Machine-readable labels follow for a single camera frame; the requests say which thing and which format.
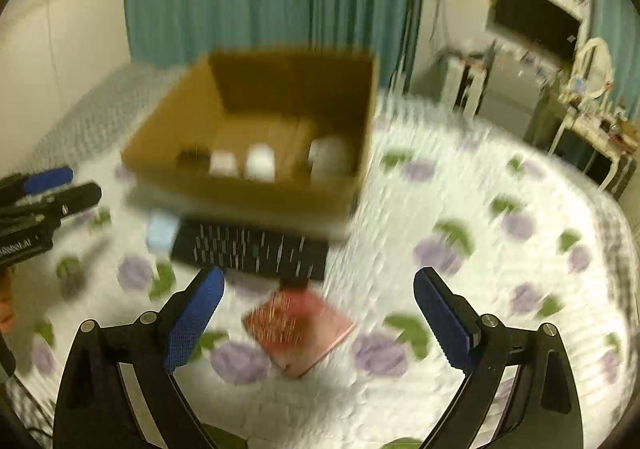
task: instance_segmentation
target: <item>white table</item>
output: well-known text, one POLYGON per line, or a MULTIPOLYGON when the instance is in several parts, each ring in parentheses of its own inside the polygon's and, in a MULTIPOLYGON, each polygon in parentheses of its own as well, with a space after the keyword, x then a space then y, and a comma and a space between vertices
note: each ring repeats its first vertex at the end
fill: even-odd
POLYGON ((599 126, 591 122, 590 119, 586 118, 584 115, 576 116, 575 114, 567 112, 564 119, 562 119, 558 132, 556 133, 556 138, 549 149, 549 155, 554 154, 556 147, 558 146, 558 142, 560 142, 560 138, 565 130, 572 131, 593 148, 591 158, 587 162, 583 172, 587 173, 593 165, 593 161, 596 158, 596 152, 609 158, 611 161, 609 173, 607 173, 604 181, 600 184, 600 189, 606 189, 618 171, 620 158, 622 158, 624 152, 610 143, 609 136, 599 126))

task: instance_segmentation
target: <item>cardboard box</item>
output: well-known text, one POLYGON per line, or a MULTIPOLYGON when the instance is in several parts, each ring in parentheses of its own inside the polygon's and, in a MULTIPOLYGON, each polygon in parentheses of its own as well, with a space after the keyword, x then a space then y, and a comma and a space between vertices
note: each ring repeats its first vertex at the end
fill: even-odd
POLYGON ((377 62, 369 54, 297 49, 210 54, 159 103, 122 160, 144 182, 214 204, 226 220, 270 227, 281 222, 287 231, 308 233, 309 227, 290 218, 339 222, 355 209, 377 91, 377 62), (348 141, 354 171, 312 182, 308 150, 325 136, 348 141), (187 150, 226 150, 236 155, 242 171, 248 148, 258 142, 274 151, 272 184, 215 177, 206 163, 178 162, 187 150), (229 209, 244 212, 236 217, 225 213, 229 209))

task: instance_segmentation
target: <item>metal bolt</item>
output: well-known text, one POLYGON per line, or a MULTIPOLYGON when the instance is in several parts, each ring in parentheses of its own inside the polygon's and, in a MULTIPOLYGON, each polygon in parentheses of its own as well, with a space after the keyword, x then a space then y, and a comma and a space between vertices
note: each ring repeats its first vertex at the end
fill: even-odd
POLYGON ((156 321, 156 318, 158 318, 156 312, 145 312, 140 316, 140 322, 142 324, 151 324, 156 321))
POLYGON ((484 324, 485 326, 488 326, 489 328, 495 328, 498 326, 498 318, 495 317, 495 315, 491 315, 491 314, 484 314, 482 316, 482 324, 484 324))
POLYGON ((88 333, 94 329, 94 326, 95 326, 95 321, 88 319, 87 321, 85 321, 80 325, 80 330, 82 330, 84 333, 88 333))
POLYGON ((542 331, 553 337, 554 335, 556 335, 558 333, 558 328, 556 328, 555 326, 553 326, 551 323, 544 323, 542 325, 542 331))

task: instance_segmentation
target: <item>flat screen tv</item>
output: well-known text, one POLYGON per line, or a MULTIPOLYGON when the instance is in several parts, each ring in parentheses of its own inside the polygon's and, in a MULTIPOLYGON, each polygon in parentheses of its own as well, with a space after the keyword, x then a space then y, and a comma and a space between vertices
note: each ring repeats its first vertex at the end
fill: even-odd
POLYGON ((494 22, 562 62, 574 61, 580 20, 549 0, 496 0, 494 22))

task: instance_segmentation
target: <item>bed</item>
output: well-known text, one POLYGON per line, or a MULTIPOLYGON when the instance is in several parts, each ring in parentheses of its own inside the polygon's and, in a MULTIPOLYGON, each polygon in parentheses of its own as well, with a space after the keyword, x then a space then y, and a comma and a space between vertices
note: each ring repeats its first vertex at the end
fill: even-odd
MULTIPOLYGON (((68 163, 78 182, 103 189, 102 212, 69 220, 51 252, 17 269, 19 325, 7 342, 46 416, 83 320, 132 322, 195 275, 172 264, 175 281, 159 284, 166 260, 146 248, 148 212, 127 199, 136 181, 118 154, 182 72, 132 64, 112 74, 22 166, 68 163), (65 277, 70 263, 84 278, 65 277)), ((639 324, 632 236, 610 195, 481 120, 381 94, 352 225, 314 288, 356 326, 301 379, 281 376, 242 328, 241 316, 274 285, 229 276, 207 328, 213 340, 175 373, 202 422, 251 449, 419 447, 463 379, 415 304, 414 273, 431 265, 479 313, 519 328, 554 323, 574 371, 585 447, 609 435, 636 381, 639 324)), ((490 440, 512 382, 506 371, 475 447, 490 440)), ((145 435, 161 445, 148 420, 145 435)))

